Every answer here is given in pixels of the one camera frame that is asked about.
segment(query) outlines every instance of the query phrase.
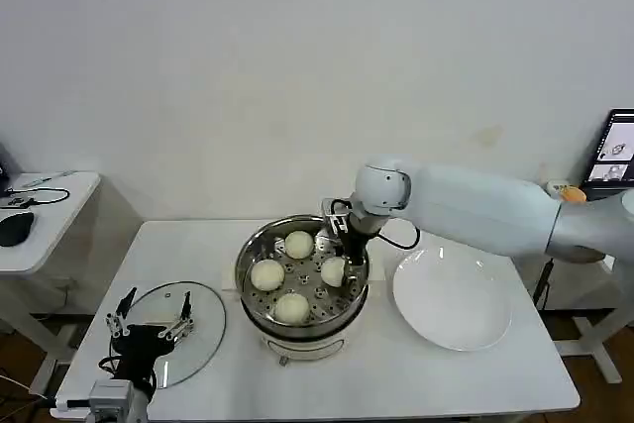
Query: cable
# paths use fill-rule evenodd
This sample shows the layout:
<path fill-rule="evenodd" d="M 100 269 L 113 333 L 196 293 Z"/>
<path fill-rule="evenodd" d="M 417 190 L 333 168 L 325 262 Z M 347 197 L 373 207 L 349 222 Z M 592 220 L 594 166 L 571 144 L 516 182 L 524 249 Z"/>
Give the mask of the cable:
<path fill-rule="evenodd" d="M 335 198 L 332 202 L 330 202 L 330 214 L 335 215 L 335 205 L 341 203 L 346 208 L 353 208 L 352 202 L 349 200 L 342 200 L 341 198 Z"/>
<path fill-rule="evenodd" d="M 121 360 L 120 356 L 108 356 L 108 357 L 104 357 L 102 360 L 99 361 L 99 368 L 102 370 L 107 371 L 108 373 L 112 373 L 114 375 L 115 373 L 115 367 L 112 365 L 113 362 L 119 362 Z M 108 369 L 106 367 L 106 364 L 110 364 L 110 368 Z"/>
<path fill-rule="evenodd" d="M 546 296 L 544 296 L 544 304 L 542 304 L 542 311 L 546 310 L 546 304 L 548 303 L 548 294 L 550 293 L 551 290 L 551 283 L 547 282 L 546 283 Z"/>
<path fill-rule="evenodd" d="M 10 377 L 5 376 L 5 375 L 0 375 L 0 378 L 2 378 L 4 380 L 11 381 L 11 382 L 15 383 L 16 385 L 23 387 L 25 390 L 27 390 L 28 392 L 32 393 L 33 395 L 37 395 L 37 396 L 43 398 L 44 400 L 47 399 L 47 397 L 45 395 L 42 395 L 40 393 L 35 393 L 35 392 L 31 391 L 31 389 L 28 388 L 26 385 L 24 385 L 23 383 L 18 382 L 17 380 L 14 380 L 13 378 L 10 378 Z"/>
<path fill-rule="evenodd" d="M 4 421 L 4 420 L 6 420 L 6 419 L 8 419 L 8 418 L 11 418 L 11 417 L 12 417 L 13 415 L 15 415 L 16 413 L 19 413 L 19 412 L 21 412 L 22 410 L 25 410 L 25 409 L 29 408 L 30 406 L 35 405 L 36 403 L 39 403 L 41 400 L 42 400 L 41 398 L 37 398 L 37 399 L 35 399 L 35 400 L 33 400 L 33 401 L 30 401 L 30 402 L 29 402 L 29 403 L 27 403 L 26 405 L 21 406 L 21 407 L 20 407 L 20 408 L 18 408 L 17 410 L 14 410 L 14 411 L 12 411 L 11 413 L 9 413 L 8 415 L 5 415 L 5 416 L 3 416 L 2 418 L 0 418 L 0 422 L 2 422 L 2 421 Z"/>
<path fill-rule="evenodd" d="M 70 196 L 70 192 L 68 190 L 66 190 L 65 188 L 50 188 L 50 187 L 38 187 L 38 188 L 30 188 L 27 190 L 14 190 L 13 188 L 9 188 L 8 190 L 5 190 L 5 192 L 3 193 L 3 196 L 5 197 L 11 197 L 13 195 L 18 195 L 20 193 L 31 193 L 31 192 L 62 192 L 63 196 L 60 198 L 56 198 L 55 200 L 49 200 L 47 202 L 41 202 L 40 200 L 36 200 L 33 197 L 28 197 L 26 200 L 23 200 L 21 198 L 16 198 L 14 200 L 16 200 L 16 203 L 12 206 L 9 207 L 0 207 L 0 209 L 4 209 L 4 210 L 21 210 L 21 209 L 25 209 L 25 208 L 29 208 L 29 207 L 33 207 L 36 205 L 49 205 L 51 203 L 59 203 L 59 202 L 63 202 L 64 200 L 66 200 L 69 196 Z"/>
<path fill-rule="evenodd" d="M 58 307 L 58 309 L 51 311 L 49 314 L 47 314 L 44 317 L 40 317 L 37 319 L 37 321 L 46 321 L 47 319 L 51 319 L 52 316 L 54 316 L 56 313 L 58 313 L 60 310 L 62 310 L 64 307 L 66 307 L 66 305 L 68 304 L 68 292 L 70 291 L 69 286 L 65 286 L 63 288 L 63 304 L 60 305 Z"/>
<path fill-rule="evenodd" d="M 381 233 L 379 233 L 376 236 L 381 238 L 384 242 L 388 242 L 393 247 L 400 248 L 401 250 L 413 250 L 414 248 L 416 248 L 418 246 L 418 243 L 420 242 L 420 230 L 418 228 L 416 228 L 416 240 L 414 240 L 414 243 L 412 245 L 409 245 L 409 246 L 405 246 L 405 245 L 401 245 L 400 243 L 392 242 L 389 238 L 383 236 Z"/>

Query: white table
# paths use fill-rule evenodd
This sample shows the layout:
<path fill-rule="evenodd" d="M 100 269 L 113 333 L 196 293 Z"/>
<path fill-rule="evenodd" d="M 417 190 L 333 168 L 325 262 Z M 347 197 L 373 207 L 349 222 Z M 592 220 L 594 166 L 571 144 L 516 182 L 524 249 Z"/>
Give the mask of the white table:
<path fill-rule="evenodd" d="M 108 355 L 107 312 L 137 286 L 141 295 L 169 281 L 197 280 L 216 289 L 227 329 L 212 361 L 192 378 L 159 390 L 149 407 L 155 421 L 300 420 L 499 415 L 563 410 L 580 398 L 552 340 L 509 259 L 491 257 L 514 305 L 513 322 L 496 346 L 453 352 L 418 336 L 376 285 L 361 315 L 359 334 L 343 352 L 310 363 L 290 363 L 261 344 L 227 273 L 241 245 L 266 221 L 210 220 L 145 223 L 75 354 L 58 400 L 86 398 Z M 393 221 L 386 233 L 411 238 Z M 374 240 L 370 257 L 391 276 L 404 252 Z M 82 419 L 85 410 L 52 415 Z"/>
<path fill-rule="evenodd" d="M 23 173 L 15 178 L 11 187 L 20 190 L 22 184 L 51 175 L 54 174 Z M 30 209 L 36 218 L 29 238 L 15 247 L 0 247 L 0 279 L 4 276 L 26 276 L 40 269 L 98 183 L 97 173 L 76 172 L 40 185 L 40 187 L 64 188 L 70 192 L 70 195 L 61 202 L 38 205 Z M 0 210 L 0 220 L 16 212 L 19 210 Z M 0 285 L 0 319 L 31 339 L 48 354 L 31 385 L 32 391 L 42 392 L 53 373 L 55 363 L 68 362 L 72 357 L 73 350 L 66 344 L 70 337 L 70 328 L 57 336 L 51 333 L 44 325 L 31 317 L 20 296 L 10 285 L 1 281 Z"/>

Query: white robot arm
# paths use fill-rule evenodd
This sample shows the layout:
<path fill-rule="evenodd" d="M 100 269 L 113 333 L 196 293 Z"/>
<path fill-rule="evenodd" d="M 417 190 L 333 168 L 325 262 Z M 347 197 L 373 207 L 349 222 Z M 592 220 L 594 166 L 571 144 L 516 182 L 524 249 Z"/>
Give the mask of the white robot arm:
<path fill-rule="evenodd" d="M 359 170 L 349 201 L 352 228 L 368 235 L 387 219 L 402 218 L 496 255 L 634 256 L 634 190 L 591 203 L 562 203 L 524 180 L 386 158 Z"/>

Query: black cable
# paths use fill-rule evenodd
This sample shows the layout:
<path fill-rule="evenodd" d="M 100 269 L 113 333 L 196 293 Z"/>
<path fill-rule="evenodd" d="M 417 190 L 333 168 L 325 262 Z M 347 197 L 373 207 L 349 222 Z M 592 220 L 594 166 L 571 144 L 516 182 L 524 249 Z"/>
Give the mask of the black cable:
<path fill-rule="evenodd" d="M 342 204 L 346 208 L 353 208 L 353 204 L 349 200 L 342 200 L 341 198 L 335 198 L 335 199 L 333 199 L 332 202 L 330 202 L 330 213 L 331 213 L 331 215 L 334 215 L 336 213 L 335 212 L 335 205 L 338 204 L 338 203 Z"/>
<path fill-rule="evenodd" d="M 113 362 L 119 362 L 121 360 L 120 356 L 108 356 L 108 357 L 104 357 L 102 360 L 99 361 L 99 368 L 102 370 L 107 371 L 108 373 L 115 373 L 115 367 L 112 365 Z M 106 364 L 110 364 L 110 368 L 108 369 L 106 367 Z"/>
<path fill-rule="evenodd" d="M 544 289 L 546 289 L 546 284 L 548 284 L 548 280 L 551 277 L 554 266 L 555 262 L 552 258 L 550 258 L 542 268 L 542 272 L 540 273 L 537 284 L 535 285 L 535 291 L 533 292 L 533 304 L 535 304 L 535 307 L 537 307 L 537 304 L 544 293 Z"/>
<path fill-rule="evenodd" d="M 420 230 L 418 228 L 416 228 L 416 240 L 414 240 L 414 243 L 412 245 L 409 245 L 409 246 L 405 246 L 405 245 L 401 245 L 400 243 L 392 242 L 389 238 L 383 236 L 381 233 L 379 233 L 376 236 L 381 238 L 384 242 L 388 242 L 393 247 L 400 248 L 401 250 L 413 250 L 414 248 L 416 248 L 418 246 L 418 243 L 420 242 Z"/>
<path fill-rule="evenodd" d="M 157 373 L 152 369 L 152 376 L 150 378 L 150 385 L 152 386 L 152 393 L 157 391 Z"/>
<path fill-rule="evenodd" d="M 65 188 L 50 188 L 50 187 L 38 187 L 38 188 L 29 188 L 26 190 L 14 190 L 13 188 L 9 188 L 5 190 L 3 196 L 11 197 L 13 195 L 18 195 L 20 193 L 31 193 L 31 192 L 62 192 L 63 196 L 60 198 L 56 198 L 55 200 L 49 200 L 46 202 L 42 202 L 40 200 L 36 200 L 33 197 L 28 197 L 26 200 L 16 198 L 16 204 L 9 207 L 0 207 L 0 209 L 4 210 L 24 210 L 29 207 L 34 207 L 36 205 L 49 205 L 52 203 L 63 202 L 70 196 L 70 192 Z"/>
<path fill-rule="evenodd" d="M 548 294 L 550 293 L 551 290 L 551 283 L 547 282 L 546 283 L 546 296 L 544 296 L 544 304 L 542 304 L 542 311 L 546 310 L 546 304 L 548 303 Z"/>

